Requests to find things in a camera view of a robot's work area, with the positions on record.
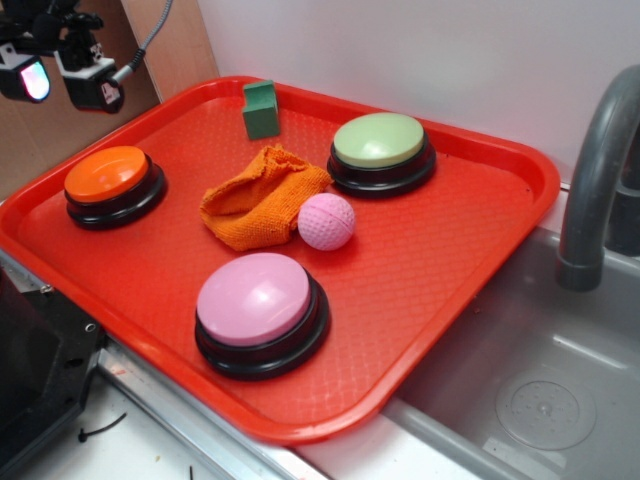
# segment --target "white wall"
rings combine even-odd
[[[199,0],[221,75],[519,141],[569,181],[598,100],[640,63],[637,0]]]

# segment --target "wooden panel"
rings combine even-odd
[[[144,42],[153,30],[166,0],[122,0],[131,28]],[[211,44],[196,0],[175,0],[162,30],[145,57],[160,100],[218,77]]]
[[[96,12],[105,28],[95,32],[107,57],[118,66],[129,62],[137,48],[119,2],[84,0],[78,9]],[[76,110],[67,96],[55,61],[43,58],[51,94],[42,104],[17,102],[0,95],[0,199],[60,163],[85,146],[158,104],[146,67],[124,85],[125,105],[107,115]]]

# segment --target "sink drain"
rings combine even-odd
[[[540,450],[573,447],[593,430],[596,407],[589,393],[562,375],[531,370],[507,380],[496,413],[513,438]]]

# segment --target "stainless steel sink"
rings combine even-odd
[[[607,253],[601,286],[568,292],[557,245],[534,231],[403,384],[404,413],[392,402],[387,415],[423,437],[443,426],[504,478],[640,478],[640,267]]]

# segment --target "black device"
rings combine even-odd
[[[77,12],[76,0],[0,0],[0,92],[40,103],[50,83],[41,56],[55,57],[69,98],[80,110],[117,113],[124,89],[112,77],[93,32],[104,26],[95,13]]]
[[[0,268],[0,478],[84,410],[103,341],[64,295],[20,293]]]

